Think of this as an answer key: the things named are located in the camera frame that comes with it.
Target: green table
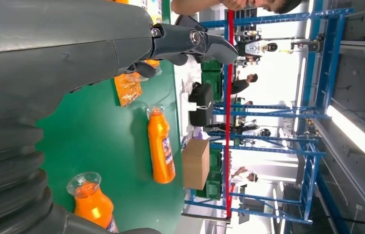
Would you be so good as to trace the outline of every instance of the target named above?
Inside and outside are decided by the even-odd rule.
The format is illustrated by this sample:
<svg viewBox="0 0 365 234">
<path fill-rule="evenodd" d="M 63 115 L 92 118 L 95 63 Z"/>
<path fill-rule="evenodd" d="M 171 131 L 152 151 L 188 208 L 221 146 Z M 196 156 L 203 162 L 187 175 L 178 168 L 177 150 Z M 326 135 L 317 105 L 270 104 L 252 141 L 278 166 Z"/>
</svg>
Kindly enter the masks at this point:
<svg viewBox="0 0 365 234">
<path fill-rule="evenodd" d="M 163 1 L 164 22 L 169 22 L 169 1 Z M 43 169 L 57 204 L 73 211 L 74 200 L 66 184 L 75 175 L 95 171 L 102 190 L 115 205 L 121 231 L 150 227 L 173 234 L 183 208 L 181 148 L 173 66 L 161 62 L 162 75 L 143 82 L 143 94 L 128 107 L 120 107 L 112 79 L 67 94 L 57 111 L 40 121 L 44 140 L 37 145 L 46 155 Z M 144 107 L 162 103 L 170 124 L 176 169 L 167 185 L 152 179 Z"/>
</svg>

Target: robotic hand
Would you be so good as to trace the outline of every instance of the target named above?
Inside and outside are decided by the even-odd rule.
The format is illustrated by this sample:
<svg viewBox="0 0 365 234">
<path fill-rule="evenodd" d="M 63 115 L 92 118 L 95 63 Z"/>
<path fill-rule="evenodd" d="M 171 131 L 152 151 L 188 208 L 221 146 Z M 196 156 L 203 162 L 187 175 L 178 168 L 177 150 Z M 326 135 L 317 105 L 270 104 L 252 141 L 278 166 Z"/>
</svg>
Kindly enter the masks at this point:
<svg viewBox="0 0 365 234">
<path fill-rule="evenodd" d="M 0 0 L 0 233 L 107 234 L 53 204 L 39 169 L 38 119 L 84 85 L 137 71 L 154 76 L 143 61 L 187 55 L 234 62 L 223 38 L 195 29 L 153 25 L 139 7 L 106 0 Z M 127 234 L 154 234 L 136 230 Z"/>
</svg>

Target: orange bottle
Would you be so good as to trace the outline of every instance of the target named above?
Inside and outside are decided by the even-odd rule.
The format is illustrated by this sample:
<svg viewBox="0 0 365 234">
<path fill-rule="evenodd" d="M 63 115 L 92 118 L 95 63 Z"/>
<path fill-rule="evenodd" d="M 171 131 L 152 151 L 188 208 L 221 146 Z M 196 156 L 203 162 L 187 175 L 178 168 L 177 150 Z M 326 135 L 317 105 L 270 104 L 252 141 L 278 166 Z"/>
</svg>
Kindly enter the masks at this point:
<svg viewBox="0 0 365 234">
<path fill-rule="evenodd" d="M 160 184 L 167 184 L 175 178 L 175 166 L 168 136 L 170 127 L 163 111 L 164 107 L 154 106 L 148 109 L 148 138 L 154 180 Z"/>
<path fill-rule="evenodd" d="M 66 186 L 75 197 L 75 214 L 118 233 L 113 216 L 114 204 L 100 189 L 101 177 L 96 172 L 85 172 L 75 176 Z"/>
</svg>

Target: cardboard box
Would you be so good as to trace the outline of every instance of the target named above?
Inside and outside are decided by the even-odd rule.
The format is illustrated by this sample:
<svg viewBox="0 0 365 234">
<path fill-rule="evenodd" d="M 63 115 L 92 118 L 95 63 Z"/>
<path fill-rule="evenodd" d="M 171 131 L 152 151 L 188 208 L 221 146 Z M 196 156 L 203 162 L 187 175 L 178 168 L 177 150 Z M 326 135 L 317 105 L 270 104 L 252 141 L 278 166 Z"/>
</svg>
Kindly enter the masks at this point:
<svg viewBox="0 0 365 234">
<path fill-rule="evenodd" d="M 210 172 L 210 141 L 191 139 L 182 151 L 184 187 L 202 190 Z"/>
</svg>

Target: bottle label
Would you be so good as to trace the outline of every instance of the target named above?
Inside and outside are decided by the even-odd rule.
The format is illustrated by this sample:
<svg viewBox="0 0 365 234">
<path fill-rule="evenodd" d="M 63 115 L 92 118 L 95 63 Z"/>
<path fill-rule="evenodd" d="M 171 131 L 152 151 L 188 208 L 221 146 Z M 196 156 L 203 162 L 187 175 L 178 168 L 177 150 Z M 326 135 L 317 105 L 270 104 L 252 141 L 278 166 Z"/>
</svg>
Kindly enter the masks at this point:
<svg viewBox="0 0 365 234">
<path fill-rule="evenodd" d="M 167 164 L 168 173 L 173 174 L 175 173 L 175 165 L 173 164 L 171 142 L 168 136 L 162 140 L 162 147 L 165 153 L 165 163 Z"/>
<path fill-rule="evenodd" d="M 172 158 L 171 142 L 169 141 L 168 136 L 162 140 L 162 147 L 164 148 L 165 162 L 167 164 L 170 164 L 173 158 Z"/>
<path fill-rule="evenodd" d="M 111 222 L 109 223 L 109 226 L 106 228 L 106 230 L 108 230 L 111 233 L 119 233 L 116 223 L 115 223 L 115 219 L 112 217 Z"/>
</svg>

